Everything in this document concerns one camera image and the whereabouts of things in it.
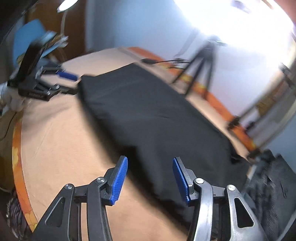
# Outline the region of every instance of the pivot bolt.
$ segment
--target pivot bolt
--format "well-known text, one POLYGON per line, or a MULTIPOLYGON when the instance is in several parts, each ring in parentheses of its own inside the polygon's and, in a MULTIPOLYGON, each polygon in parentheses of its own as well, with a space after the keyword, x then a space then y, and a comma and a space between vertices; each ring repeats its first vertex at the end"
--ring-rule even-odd
POLYGON ((106 180, 106 179, 103 178, 103 177, 98 177, 98 178, 96 179, 97 183, 103 183, 105 180, 106 180))
POLYGON ((197 178, 197 179, 195 179, 195 182, 197 184, 203 184, 205 181, 202 178, 197 178))
POLYGON ((73 187, 72 184, 66 184, 66 185, 64 186, 64 188, 65 188, 66 190, 70 190, 72 187, 73 187))
POLYGON ((227 188, 230 190, 230 191, 234 191, 236 188, 235 186, 233 185, 228 185, 227 188))

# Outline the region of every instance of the patterned cloth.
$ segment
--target patterned cloth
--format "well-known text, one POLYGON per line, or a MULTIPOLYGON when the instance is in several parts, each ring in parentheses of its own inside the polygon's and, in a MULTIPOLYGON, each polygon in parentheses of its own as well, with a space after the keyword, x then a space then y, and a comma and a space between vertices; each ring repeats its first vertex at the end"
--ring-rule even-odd
POLYGON ((281 155, 265 151, 244 198, 261 223, 269 241, 284 231, 296 210, 296 174, 281 155))
POLYGON ((30 230, 25 215, 22 212, 15 189, 12 191, 12 198, 7 203, 6 218, 8 226, 20 241, 30 239, 32 231, 30 230))

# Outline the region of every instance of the blue gripper pad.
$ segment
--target blue gripper pad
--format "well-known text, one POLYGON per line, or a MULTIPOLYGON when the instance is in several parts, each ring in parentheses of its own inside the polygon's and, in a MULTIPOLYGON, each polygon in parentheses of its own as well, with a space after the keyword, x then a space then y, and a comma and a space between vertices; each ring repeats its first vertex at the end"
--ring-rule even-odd
POLYGON ((126 172, 128 170, 128 159, 127 159, 126 156, 119 159, 118 163, 116 164, 116 167, 115 167, 114 171, 116 171, 116 170, 118 170, 118 171, 116 173, 116 176, 114 178, 113 183, 111 184, 112 185, 112 187, 111 187, 111 196, 109 198, 110 203, 112 205, 114 205, 115 202, 119 198, 119 194, 120 194, 120 191, 121 191, 121 188, 122 188, 122 185, 123 185, 123 181, 124 181, 124 178, 126 176, 126 172))
POLYGON ((179 188, 181 198, 188 205, 190 202, 189 187, 176 158, 173 159, 173 173, 179 188))
POLYGON ((59 75, 61 78, 65 78, 65 79, 68 79, 68 80, 73 80, 73 81, 78 80, 77 75, 70 74, 70 73, 67 73, 67 72, 64 72, 64 71, 58 71, 57 75, 59 75))

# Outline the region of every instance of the table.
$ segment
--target table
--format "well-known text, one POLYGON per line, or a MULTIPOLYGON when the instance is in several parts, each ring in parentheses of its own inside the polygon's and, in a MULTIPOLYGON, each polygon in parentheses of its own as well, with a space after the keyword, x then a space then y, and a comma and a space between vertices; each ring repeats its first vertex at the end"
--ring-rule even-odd
MULTIPOLYGON (((77 75, 95 76, 138 62, 142 57, 136 52, 124 48, 102 50, 67 61, 63 67, 77 75)), ((158 66, 143 67, 167 82, 174 77, 158 66)), ((75 85, 56 76, 44 79, 51 84, 75 85)), ((174 86, 177 91, 181 87, 182 83, 174 86)), ((245 146, 228 133, 226 121, 207 101, 194 93, 187 99, 230 138, 240 155, 247 155, 245 146)), ((15 125, 12 163, 20 204, 32 231, 65 184, 89 184, 114 166, 120 154, 106 146, 110 146, 108 140, 93 132, 77 96, 58 95, 49 102, 30 103, 15 125)), ((85 205, 82 208, 82 236, 87 239, 85 205)), ((186 240, 182 227, 140 193, 129 178, 107 213, 114 240, 186 240)))

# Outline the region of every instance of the black cloth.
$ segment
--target black cloth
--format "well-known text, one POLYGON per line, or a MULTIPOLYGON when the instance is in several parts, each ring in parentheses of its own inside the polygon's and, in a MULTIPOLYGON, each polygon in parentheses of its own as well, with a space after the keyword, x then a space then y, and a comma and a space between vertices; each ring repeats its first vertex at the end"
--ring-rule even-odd
POLYGON ((281 155, 265 151, 244 198, 261 223, 269 241, 283 233, 296 211, 296 174, 281 155))
POLYGON ((130 64, 96 77, 82 76, 86 108, 128 157, 130 173, 187 228, 193 210, 181 200, 172 171, 180 156, 212 185, 241 189, 248 162, 229 139, 185 98, 145 69, 130 64))

